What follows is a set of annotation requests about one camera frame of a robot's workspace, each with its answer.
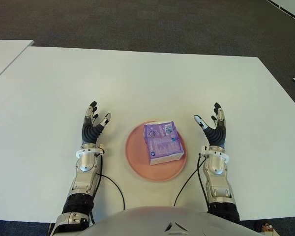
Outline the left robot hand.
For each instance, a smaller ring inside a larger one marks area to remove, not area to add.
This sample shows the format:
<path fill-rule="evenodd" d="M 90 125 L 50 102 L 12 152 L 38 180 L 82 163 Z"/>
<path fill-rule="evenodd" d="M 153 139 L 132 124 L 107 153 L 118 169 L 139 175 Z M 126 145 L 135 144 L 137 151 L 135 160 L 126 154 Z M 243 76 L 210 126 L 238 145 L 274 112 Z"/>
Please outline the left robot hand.
<path fill-rule="evenodd" d="M 96 144 L 98 137 L 101 135 L 105 126 L 111 119 L 111 113 L 107 113 L 101 122 L 95 124 L 95 120 L 99 116 L 96 111 L 97 102 L 93 101 L 88 106 L 84 116 L 84 122 L 82 126 L 82 145 Z"/>

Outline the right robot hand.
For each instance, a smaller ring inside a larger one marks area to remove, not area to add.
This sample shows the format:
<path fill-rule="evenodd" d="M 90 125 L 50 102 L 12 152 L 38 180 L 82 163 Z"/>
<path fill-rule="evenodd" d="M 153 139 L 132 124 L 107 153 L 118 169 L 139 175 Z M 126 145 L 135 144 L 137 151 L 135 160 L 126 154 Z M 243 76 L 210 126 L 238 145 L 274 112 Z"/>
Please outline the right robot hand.
<path fill-rule="evenodd" d="M 224 149 L 226 139 L 226 120 L 224 111 L 219 103 L 214 104 L 213 111 L 216 116 L 211 116 L 211 119 L 214 121 L 215 128 L 208 126 L 199 115 L 194 115 L 194 120 L 203 130 L 209 142 L 209 146 L 217 146 Z"/>

